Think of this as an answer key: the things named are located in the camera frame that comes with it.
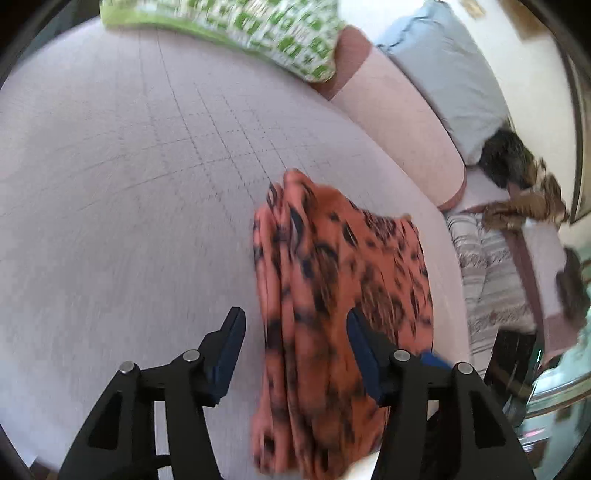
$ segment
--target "orange leopard print cloth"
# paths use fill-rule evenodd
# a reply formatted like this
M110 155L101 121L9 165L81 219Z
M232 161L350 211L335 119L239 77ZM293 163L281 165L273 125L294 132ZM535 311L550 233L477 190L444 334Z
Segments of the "orange leopard print cloth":
M412 353L433 345L433 303L409 218L356 207L292 170L272 184L254 222L265 369L252 419L263 473L299 469L331 480L381 444L388 410L365 393L346 332L358 305Z

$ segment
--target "light blue pillow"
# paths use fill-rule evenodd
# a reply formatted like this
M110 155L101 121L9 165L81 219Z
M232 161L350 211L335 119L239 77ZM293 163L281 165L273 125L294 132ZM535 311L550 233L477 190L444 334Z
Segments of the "light blue pillow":
M406 74L441 120L466 165L509 118L486 59L447 3L427 1L396 21L378 47Z

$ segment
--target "metal screw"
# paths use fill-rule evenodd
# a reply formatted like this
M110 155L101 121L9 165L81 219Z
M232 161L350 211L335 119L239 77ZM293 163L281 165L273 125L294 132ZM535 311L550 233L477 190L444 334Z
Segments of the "metal screw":
M199 350L187 350L183 354L183 359L186 362L194 362L195 360L199 360L200 356L201 354L199 353Z
M124 374L127 375L128 373L130 373L133 369L135 368L135 363L133 362L123 362L120 366L119 366L119 371Z
M410 353L406 350L396 350L394 352L394 358L399 362L408 362L410 360Z
M472 366L466 362L458 363L457 369L460 373L462 373L464 375L470 375L474 371Z

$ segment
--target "white wall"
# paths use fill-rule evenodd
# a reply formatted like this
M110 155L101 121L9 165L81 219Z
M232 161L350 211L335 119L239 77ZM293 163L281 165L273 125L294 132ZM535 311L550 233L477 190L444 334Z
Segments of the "white wall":
M570 209L576 166L576 137L570 90L562 60L548 33L522 41L497 0L478 0L485 9L474 20L458 0L449 0L482 50L501 86L515 129L527 147L546 160L562 188ZM422 0L341 0L343 18L377 38L402 16L415 11ZM565 244L582 247L591 242L591 215L560 229Z

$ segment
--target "green and white pillow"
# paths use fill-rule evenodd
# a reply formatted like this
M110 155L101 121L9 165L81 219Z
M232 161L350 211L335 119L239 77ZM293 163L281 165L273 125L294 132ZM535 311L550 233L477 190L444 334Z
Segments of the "green and white pillow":
M337 0L102 0L105 26L152 24L238 46L307 82L335 73Z

